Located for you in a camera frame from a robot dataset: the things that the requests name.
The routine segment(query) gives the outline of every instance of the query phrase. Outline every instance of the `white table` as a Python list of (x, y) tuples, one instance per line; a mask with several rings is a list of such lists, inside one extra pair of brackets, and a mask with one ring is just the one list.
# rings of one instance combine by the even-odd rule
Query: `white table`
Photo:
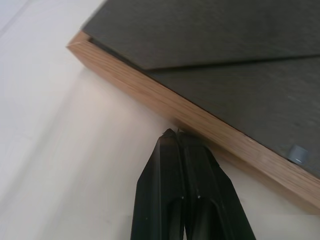
[[(65, 48), (101, 2), (0, 1), (1, 240), (130, 239), (137, 179), (172, 126)], [(257, 239), (319, 239), (318, 216), (219, 162)]]

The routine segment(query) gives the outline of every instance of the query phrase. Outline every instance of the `dark gray panel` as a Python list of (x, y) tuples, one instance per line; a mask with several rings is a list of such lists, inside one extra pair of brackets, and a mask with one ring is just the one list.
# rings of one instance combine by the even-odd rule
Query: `dark gray panel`
[(303, 167), (320, 176), (320, 58), (149, 75), (285, 158), (304, 148)]
[(143, 69), (320, 54), (317, 0), (109, 0), (84, 31)]

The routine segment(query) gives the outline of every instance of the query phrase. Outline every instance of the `wooden frame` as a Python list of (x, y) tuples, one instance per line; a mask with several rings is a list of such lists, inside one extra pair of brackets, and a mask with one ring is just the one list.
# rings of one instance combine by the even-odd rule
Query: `wooden frame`
[(215, 155), (250, 173), (313, 214), (320, 180), (89, 42), (80, 31), (67, 46), (89, 69), (178, 126), (206, 138)]

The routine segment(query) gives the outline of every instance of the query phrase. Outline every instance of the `wood grain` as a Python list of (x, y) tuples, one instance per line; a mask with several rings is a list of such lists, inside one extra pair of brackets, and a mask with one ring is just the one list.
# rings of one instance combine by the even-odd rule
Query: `wood grain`
[(224, 155), (234, 156), (227, 159), (237, 167), (256, 170), (263, 179), (276, 183), (280, 191), (290, 193), (291, 200), (303, 203), (304, 209), (319, 213), (319, 179), (99, 49), (88, 39), (85, 33), (79, 32), (68, 46), (85, 66), (155, 112), (220, 146)]

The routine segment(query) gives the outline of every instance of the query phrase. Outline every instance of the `black plastic object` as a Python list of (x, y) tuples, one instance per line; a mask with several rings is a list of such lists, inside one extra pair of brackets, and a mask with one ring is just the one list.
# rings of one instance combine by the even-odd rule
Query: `black plastic object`
[(188, 240), (255, 240), (234, 186), (211, 151), (196, 137), (178, 133), (187, 191)]
[(185, 199), (179, 146), (168, 129), (137, 182), (131, 240), (182, 240)]
[(255, 240), (210, 150), (196, 137), (168, 129), (138, 180), (131, 240), (182, 240), (184, 225), (188, 240)]

